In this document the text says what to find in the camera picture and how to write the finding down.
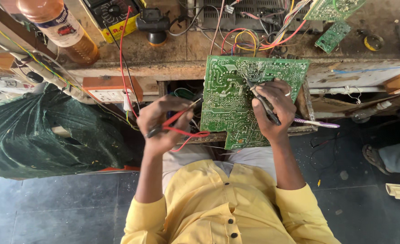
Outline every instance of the foot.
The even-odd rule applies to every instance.
[[[377,149],[372,148],[370,145],[365,145],[363,147],[363,155],[369,163],[376,166],[382,173],[390,175],[391,171],[386,168]]]

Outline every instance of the green circuit board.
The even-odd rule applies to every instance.
[[[261,134],[251,100],[254,95],[242,75],[253,84],[280,78],[292,87],[295,102],[309,60],[208,56],[200,130],[227,131],[225,149],[269,145]]]
[[[351,29],[344,21],[336,22],[315,42],[315,46],[322,48],[329,54]]]
[[[304,19],[345,20],[364,3],[365,0],[317,0],[313,3]]]

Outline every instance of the white pants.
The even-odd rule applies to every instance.
[[[162,162],[162,192],[165,191],[165,188],[167,188],[171,177],[173,177],[177,170],[187,164],[204,159],[212,159],[214,163],[226,173],[227,176],[230,175],[230,172],[233,169],[233,164],[238,163],[259,167],[271,175],[275,181],[277,181],[272,149],[269,146],[244,148],[239,153],[227,155],[226,161],[222,162],[215,160],[211,148],[201,145],[186,144],[178,152],[168,151],[164,153]]]

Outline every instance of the purple toothbrush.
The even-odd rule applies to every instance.
[[[305,124],[323,126],[323,127],[327,127],[327,128],[338,128],[338,127],[340,127],[340,125],[337,125],[337,124],[330,124],[330,123],[325,123],[325,122],[320,122],[320,121],[311,121],[311,120],[305,120],[305,119],[294,118],[293,121],[298,122],[298,123],[305,123]]]

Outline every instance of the ventilation grille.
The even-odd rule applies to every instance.
[[[231,4],[234,0],[226,0],[226,4]],[[221,7],[221,0],[204,0],[204,5],[212,5],[216,8]],[[262,8],[273,10],[274,12],[281,11],[280,0],[242,0],[240,3],[235,4],[234,18],[232,14],[223,12],[221,19],[221,28],[224,30],[231,30],[238,27],[263,30],[260,22],[256,19],[252,19],[249,16],[242,16],[241,12],[247,12],[258,16]],[[212,7],[206,7],[203,10],[203,23],[202,26],[205,28],[215,29],[218,21],[219,14]],[[277,16],[279,22],[282,22],[283,15]]]

